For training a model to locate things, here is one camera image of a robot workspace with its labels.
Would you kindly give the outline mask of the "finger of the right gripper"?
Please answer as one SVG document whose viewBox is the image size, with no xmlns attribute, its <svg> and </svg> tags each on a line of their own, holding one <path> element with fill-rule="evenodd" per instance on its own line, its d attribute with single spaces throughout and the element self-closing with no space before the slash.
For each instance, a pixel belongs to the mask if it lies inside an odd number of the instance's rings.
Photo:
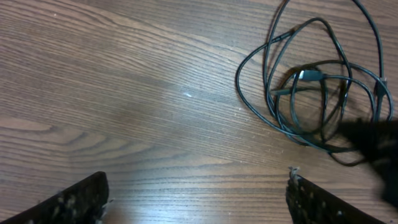
<svg viewBox="0 0 398 224">
<path fill-rule="evenodd" d="M 384 183 L 381 198 L 397 207 L 397 121 L 342 122 L 337 133 L 358 150 Z"/>
</svg>

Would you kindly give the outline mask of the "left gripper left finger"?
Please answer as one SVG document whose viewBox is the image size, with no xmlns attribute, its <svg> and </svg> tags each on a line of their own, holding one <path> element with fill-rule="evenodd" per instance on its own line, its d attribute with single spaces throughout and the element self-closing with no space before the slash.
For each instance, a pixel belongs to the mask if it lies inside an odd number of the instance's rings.
<svg viewBox="0 0 398 224">
<path fill-rule="evenodd" d="M 108 198 L 106 173 L 98 171 L 1 224 L 99 224 Z"/>
</svg>

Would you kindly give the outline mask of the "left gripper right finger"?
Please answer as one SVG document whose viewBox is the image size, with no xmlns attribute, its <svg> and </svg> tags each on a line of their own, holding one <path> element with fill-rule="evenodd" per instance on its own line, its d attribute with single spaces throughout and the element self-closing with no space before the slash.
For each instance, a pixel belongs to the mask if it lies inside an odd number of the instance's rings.
<svg viewBox="0 0 398 224">
<path fill-rule="evenodd" d="M 294 224 L 383 223 L 289 169 L 285 198 Z"/>
</svg>

